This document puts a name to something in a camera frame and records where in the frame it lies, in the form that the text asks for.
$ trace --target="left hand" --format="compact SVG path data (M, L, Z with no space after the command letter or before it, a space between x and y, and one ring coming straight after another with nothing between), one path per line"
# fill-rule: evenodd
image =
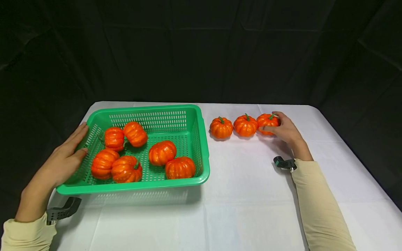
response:
M38 182L55 188L70 178L88 152L87 148L82 148L74 153L75 148L87 132L88 125L83 122L63 144L54 149L31 182Z

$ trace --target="beige sleeve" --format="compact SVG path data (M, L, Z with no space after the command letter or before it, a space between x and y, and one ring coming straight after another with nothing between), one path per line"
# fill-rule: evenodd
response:
M55 224L46 225L47 214L34 222L22 223L10 219L4 223L1 251L46 251L49 250Z
M346 222L317 162L295 159L292 171L311 251L356 250Z

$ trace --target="pumpkin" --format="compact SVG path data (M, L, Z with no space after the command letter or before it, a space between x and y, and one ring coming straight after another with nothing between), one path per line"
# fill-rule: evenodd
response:
M142 147L148 140L147 133L135 121L128 122L123 128L123 133L133 147Z
M243 137L250 137L257 131L258 123L255 118L247 115L238 117L234 123L234 130Z
M275 114L261 114L258 118L257 118L257 123L258 123L258 131L264 135L274 135L271 132L266 132L266 131L262 131L260 130L260 127L263 126L269 126L269 127L277 127L279 126L279 119L278 117L275 117Z
M112 177L112 164L119 157L119 154L111 149L103 149L98 152L92 160L92 176L100 180L110 179Z
M119 127L111 127L105 131L105 147L116 152L123 150L124 134Z
M176 146L170 140L154 144L148 152L148 159L152 165L164 166L176 157Z
M195 175L195 164L189 157L179 157L166 164L165 174L169 180L191 178Z
M226 118L214 118L209 126L211 134L217 139L230 137L233 132L232 122Z
M116 183L137 182L142 178L142 167L134 156L121 156L112 165L112 178Z

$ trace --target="green plastic basket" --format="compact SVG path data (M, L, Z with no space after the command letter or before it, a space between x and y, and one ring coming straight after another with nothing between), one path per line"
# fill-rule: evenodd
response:
M142 166L139 182L115 183L112 179L98 180L92 177L90 167L95 155L105 148L98 138L109 127L120 127L129 121L139 122L148 134L147 143L134 148L129 143L120 156L132 155ZM61 194L89 194L136 189L194 186L204 183L209 177L209 152L201 109L196 105L149 106L134 108L102 109L88 118L89 133L78 145L89 149L75 174L57 187ZM153 166L148 160L151 146L163 140L172 141L177 148L176 157L188 156L196 166L195 176L189 179L168 180L163 167Z

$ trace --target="black wrist mount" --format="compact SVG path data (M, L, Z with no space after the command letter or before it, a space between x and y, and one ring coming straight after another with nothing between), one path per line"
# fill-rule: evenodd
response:
M56 220L68 218L77 212L81 204L81 199L77 197L69 197L62 208L53 207L46 210L47 225L53 224Z
M283 160L283 158L281 156L276 156L274 158L274 163L275 163L275 166L279 167L279 168L290 169L291 171L294 171L297 169L294 159Z

